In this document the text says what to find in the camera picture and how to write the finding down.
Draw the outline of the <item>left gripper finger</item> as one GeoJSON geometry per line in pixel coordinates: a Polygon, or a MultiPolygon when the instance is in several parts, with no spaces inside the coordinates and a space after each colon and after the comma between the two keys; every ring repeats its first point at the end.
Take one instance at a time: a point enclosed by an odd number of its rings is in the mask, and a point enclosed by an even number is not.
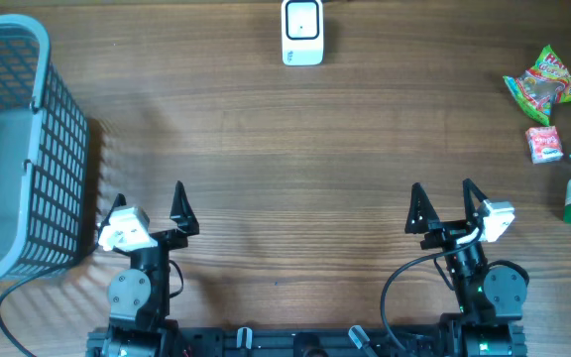
{"type": "Polygon", "coordinates": [[[193,236],[200,233],[199,222],[190,206],[184,185],[180,180],[175,184],[170,220],[172,220],[176,224],[177,229],[186,236],[193,236]]]}
{"type": "Polygon", "coordinates": [[[105,215],[105,217],[103,218],[103,220],[100,223],[101,227],[105,227],[109,224],[109,219],[112,215],[112,213],[119,207],[125,206],[126,205],[126,198],[122,193],[118,193],[113,201],[113,204],[109,210],[109,212],[105,215]]]}

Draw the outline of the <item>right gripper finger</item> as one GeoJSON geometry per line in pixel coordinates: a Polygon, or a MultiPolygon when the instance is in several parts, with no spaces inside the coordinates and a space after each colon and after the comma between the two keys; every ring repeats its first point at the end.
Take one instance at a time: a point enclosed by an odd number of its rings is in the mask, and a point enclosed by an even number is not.
{"type": "Polygon", "coordinates": [[[422,234],[440,228],[440,219],[419,182],[411,187],[405,233],[422,234]]]}
{"type": "Polygon", "coordinates": [[[471,225],[481,226],[482,218],[478,213],[475,201],[478,200],[479,203],[482,203],[488,197],[469,178],[464,179],[462,185],[466,220],[471,225]]]}

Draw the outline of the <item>red white tissue pack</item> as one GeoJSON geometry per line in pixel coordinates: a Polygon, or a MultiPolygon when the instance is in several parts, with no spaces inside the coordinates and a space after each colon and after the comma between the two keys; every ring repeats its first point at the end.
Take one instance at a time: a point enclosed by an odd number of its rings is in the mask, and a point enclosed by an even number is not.
{"type": "Polygon", "coordinates": [[[555,126],[532,127],[525,132],[525,136],[530,148],[531,161],[534,164],[562,159],[564,153],[555,126]]]}

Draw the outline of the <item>Haribo gummy candy bag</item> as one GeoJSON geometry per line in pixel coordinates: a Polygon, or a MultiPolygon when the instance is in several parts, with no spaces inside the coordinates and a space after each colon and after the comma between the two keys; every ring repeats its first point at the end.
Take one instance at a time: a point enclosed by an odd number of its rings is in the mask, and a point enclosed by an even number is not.
{"type": "Polygon", "coordinates": [[[571,102],[571,74],[550,45],[522,75],[503,80],[515,103],[542,126],[550,125],[554,105],[571,102]]]}

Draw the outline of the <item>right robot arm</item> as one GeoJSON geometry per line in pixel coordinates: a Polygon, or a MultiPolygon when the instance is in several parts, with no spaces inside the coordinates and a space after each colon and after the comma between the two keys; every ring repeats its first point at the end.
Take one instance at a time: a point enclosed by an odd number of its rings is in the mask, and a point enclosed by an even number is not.
{"type": "Polygon", "coordinates": [[[522,306],[529,275],[507,260],[488,261],[485,243],[495,243],[514,222],[508,201],[489,200],[471,180],[463,181],[465,217],[442,221],[420,183],[411,188],[405,231],[422,234],[423,250],[439,249],[445,260],[442,276],[459,305],[457,313],[444,313],[427,335],[411,334],[409,350],[417,356],[527,355],[522,306]]]}

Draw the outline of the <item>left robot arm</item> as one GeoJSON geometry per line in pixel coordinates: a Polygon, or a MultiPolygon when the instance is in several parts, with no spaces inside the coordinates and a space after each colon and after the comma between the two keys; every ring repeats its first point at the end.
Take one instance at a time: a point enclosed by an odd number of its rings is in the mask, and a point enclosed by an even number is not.
{"type": "Polygon", "coordinates": [[[199,233],[199,223],[188,202],[184,185],[175,184],[170,220],[175,228],[150,232],[150,219],[140,206],[129,206],[118,194],[101,223],[98,244],[105,251],[130,259],[130,267],[118,273],[107,290],[110,303],[108,327],[88,334],[86,354],[94,357],[190,356],[190,345],[178,323],[169,318],[171,268],[178,264],[170,251],[185,248],[199,233]]]}

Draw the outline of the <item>white barcode scanner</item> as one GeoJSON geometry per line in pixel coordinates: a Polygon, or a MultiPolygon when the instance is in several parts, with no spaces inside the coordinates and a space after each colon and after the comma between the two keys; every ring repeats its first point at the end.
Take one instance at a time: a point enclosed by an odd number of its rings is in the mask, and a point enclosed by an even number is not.
{"type": "Polygon", "coordinates": [[[324,57],[324,10],[321,0],[283,0],[282,60],[289,66],[321,64],[324,57]]]}

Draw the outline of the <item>grey plastic mesh basket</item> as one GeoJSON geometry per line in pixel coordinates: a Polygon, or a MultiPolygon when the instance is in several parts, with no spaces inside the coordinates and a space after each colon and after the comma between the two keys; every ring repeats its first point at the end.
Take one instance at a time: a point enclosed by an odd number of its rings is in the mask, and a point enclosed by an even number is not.
{"type": "Polygon", "coordinates": [[[0,281],[78,257],[89,140],[45,27],[0,15],[0,281]]]}

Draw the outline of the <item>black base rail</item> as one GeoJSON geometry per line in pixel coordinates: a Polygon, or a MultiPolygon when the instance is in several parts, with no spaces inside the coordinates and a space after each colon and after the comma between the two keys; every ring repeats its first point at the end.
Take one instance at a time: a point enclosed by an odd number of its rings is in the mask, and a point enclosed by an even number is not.
{"type": "Polygon", "coordinates": [[[171,332],[97,329],[87,356],[503,356],[528,354],[520,326],[401,325],[398,349],[383,329],[183,328],[171,332]]]}

